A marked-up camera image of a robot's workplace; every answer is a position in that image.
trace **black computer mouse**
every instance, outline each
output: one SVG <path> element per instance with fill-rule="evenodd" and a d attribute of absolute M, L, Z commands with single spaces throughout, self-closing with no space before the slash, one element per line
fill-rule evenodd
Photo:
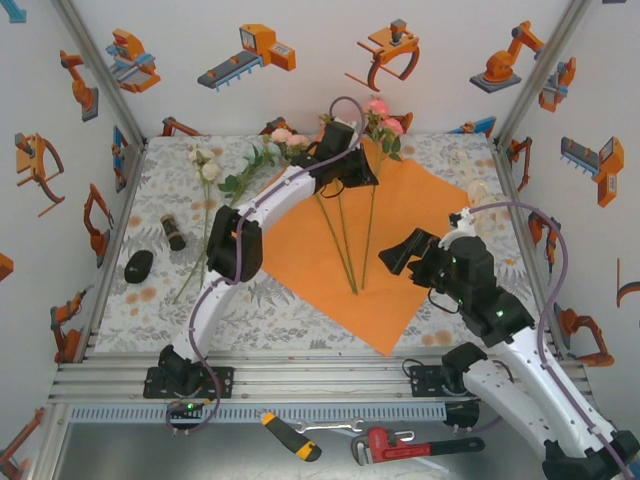
<path fill-rule="evenodd" d="M 151 271 L 151 265 L 153 265 L 153 253 L 149 250 L 138 250 L 131 255 L 127 266 L 124 267 L 125 281 L 127 283 L 143 282 Z"/>

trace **pipe wrench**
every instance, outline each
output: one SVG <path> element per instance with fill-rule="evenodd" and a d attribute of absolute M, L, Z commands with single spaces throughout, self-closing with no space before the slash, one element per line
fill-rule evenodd
<path fill-rule="evenodd" d="M 480 452 L 485 446 L 484 441 L 478 437 L 418 444 L 405 443 L 412 439 L 413 432 L 394 432 L 383 427 L 374 427 L 370 428 L 366 435 L 353 439 L 351 453 L 358 465 L 364 466 L 413 457 Z"/>

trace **patterned table surface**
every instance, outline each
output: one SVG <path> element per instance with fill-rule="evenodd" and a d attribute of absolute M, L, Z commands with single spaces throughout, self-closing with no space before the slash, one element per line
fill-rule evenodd
<path fill-rule="evenodd" d="M 183 285 L 202 251 L 204 197 L 195 167 L 187 160 L 188 148 L 198 145 L 220 154 L 221 178 L 244 167 L 242 155 L 250 137 L 159 137 L 150 140 L 135 201 L 111 284 L 96 342 L 96 352 L 157 352 L 171 342 L 187 321 L 199 292 L 194 276 L 177 303 Z M 484 135 L 405 135 L 403 154 L 431 173 L 465 188 L 450 162 L 466 152 L 473 175 L 486 182 L 492 193 L 501 188 Z M 277 173 L 264 168 L 243 199 L 251 198 Z M 223 202 L 211 188 L 211 213 Z M 171 213 L 187 240 L 180 252 L 169 249 L 160 218 Z M 498 282 L 516 295 L 529 312 L 536 312 L 533 294 L 508 213 L 498 214 L 499 229 L 483 237 L 495 256 Z M 149 277 L 139 285 L 124 281 L 124 267 L 140 249 L 154 254 Z M 396 349 L 447 346 L 477 339 L 458 315 L 447 315 L 426 302 L 398 341 Z M 263 271 L 238 291 L 220 321 L 211 348 L 215 350 L 308 350 L 369 348 L 359 338 L 333 322 Z"/>

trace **wrench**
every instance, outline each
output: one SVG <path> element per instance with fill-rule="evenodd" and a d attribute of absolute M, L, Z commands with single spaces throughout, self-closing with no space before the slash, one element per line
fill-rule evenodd
<path fill-rule="evenodd" d="M 362 431 L 358 425 L 364 423 L 362 418 L 355 418 L 350 422 L 330 422 L 330 423 L 313 423 L 306 422 L 305 420 L 298 420 L 300 426 L 296 428 L 296 432 L 304 433 L 307 430 L 336 430 L 338 428 L 348 428 L 353 432 L 359 433 Z"/>

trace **orange sheet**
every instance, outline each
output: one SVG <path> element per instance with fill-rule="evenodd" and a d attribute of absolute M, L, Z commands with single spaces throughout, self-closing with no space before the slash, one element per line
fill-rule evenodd
<path fill-rule="evenodd" d="M 365 143 L 365 147 L 372 164 L 374 146 Z M 413 160 L 385 160 L 378 178 L 364 290 L 361 279 L 372 188 L 341 194 L 358 295 L 351 291 L 316 198 L 297 205 L 267 232 L 263 268 L 374 349 L 389 355 L 425 301 L 427 290 L 408 280 L 408 270 L 398 277 L 391 275 L 378 252 L 397 245 L 416 227 L 443 236 L 449 231 L 449 214 L 468 206 L 468 201 L 463 190 Z M 322 202 L 344 252 L 338 199 Z"/>

